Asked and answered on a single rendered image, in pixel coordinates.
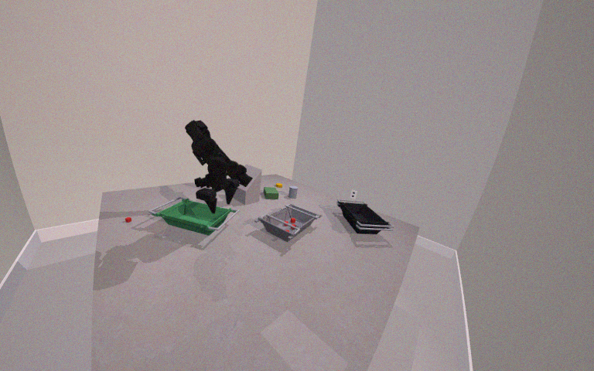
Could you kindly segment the grey cylinder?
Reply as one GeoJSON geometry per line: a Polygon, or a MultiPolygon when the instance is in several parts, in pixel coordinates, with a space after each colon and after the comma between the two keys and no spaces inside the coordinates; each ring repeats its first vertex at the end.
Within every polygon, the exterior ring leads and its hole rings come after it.
{"type": "Polygon", "coordinates": [[[297,196],[297,191],[298,191],[298,187],[296,187],[296,186],[290,186],[288,197],[289,198],[292,198],[292,199],[295,199],[296,196],[297,196]]]}

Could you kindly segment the green block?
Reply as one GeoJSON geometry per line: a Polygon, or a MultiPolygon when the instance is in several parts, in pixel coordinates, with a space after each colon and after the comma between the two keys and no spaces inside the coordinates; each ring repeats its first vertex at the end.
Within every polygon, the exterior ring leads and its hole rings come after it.
{"type": "Polygon", "coordinates": [[[278,191],[273,187],[264,187],[265,199],[278,199],[278,191]]]}

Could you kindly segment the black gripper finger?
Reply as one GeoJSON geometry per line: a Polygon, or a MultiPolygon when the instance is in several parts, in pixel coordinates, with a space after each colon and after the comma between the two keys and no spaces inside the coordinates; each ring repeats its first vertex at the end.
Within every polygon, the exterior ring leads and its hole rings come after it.
{"type": "Polygon", "coordinates": [[[232,188],[232,189],[229,189],[229,188],[225,188],[225,189],[224,189],[224,191],[225,191],[225,197],[226,197],[226,202],[227,202],[227,204],[230,204],[231,200],[232,200],[232,199],[233,199],[233,197],[234,197],[234,194],[235,194],[235,192],[236,192],[236,189],[237,189],[237,188],[235,188],[235,187],[234,187],[234,188],[232,188]]]}
{"type": "Polygon", "coordinates": [[[210,201],[206,201],[206,204],[209,206],[211,213],[214,214],[216,212],[216,207],[217,207],[217,198],[215,199],[211,199],[210,201]]]}

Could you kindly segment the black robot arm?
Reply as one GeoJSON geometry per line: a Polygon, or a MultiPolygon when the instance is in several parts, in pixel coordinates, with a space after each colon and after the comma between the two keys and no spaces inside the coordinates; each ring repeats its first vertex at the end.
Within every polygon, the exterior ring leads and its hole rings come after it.
{"type": "MultiPolygon", "coordinates": [[[[247,186],[253,179],[245,172],[247,169],[237,162],[231,161],[228,156],[221,151],[217,143],[211,139],[208,127],[202,121],[192,120],[185,126],[187,134],[192,138],[191,144],[193,154],[201,165],[208,164],[208,172],[213,177],[221,177],[225,172],[229,172],[231,179],[237,179],[243,186],[247,186]],[[201,159],[202,158],[202,159],[201,159]]],[[[197,187],[209,188],[211,183],[210,176],[194,179],[197,187]]]]}

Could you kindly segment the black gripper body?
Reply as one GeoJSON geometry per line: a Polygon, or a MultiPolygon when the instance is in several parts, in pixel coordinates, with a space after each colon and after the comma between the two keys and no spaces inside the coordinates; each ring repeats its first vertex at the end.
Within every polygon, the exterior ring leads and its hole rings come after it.
{"type": "Polygon", "coordinates": [[[229,172],[225,172],[225,174],[221,177],[213,177],[209,173],[208,176],[211,178],[211,183],[209,186],[212,187],[212,189],[203,188],[198,190],[196,193],[196,198],[210,201],[211,199],[215,199],[217,197],[216,192],[219,192],[220,190],[225,188],[237,188],[239,186],[239,181],[237,179],[227,179],[227,175],[229,175],[229,172]]]}

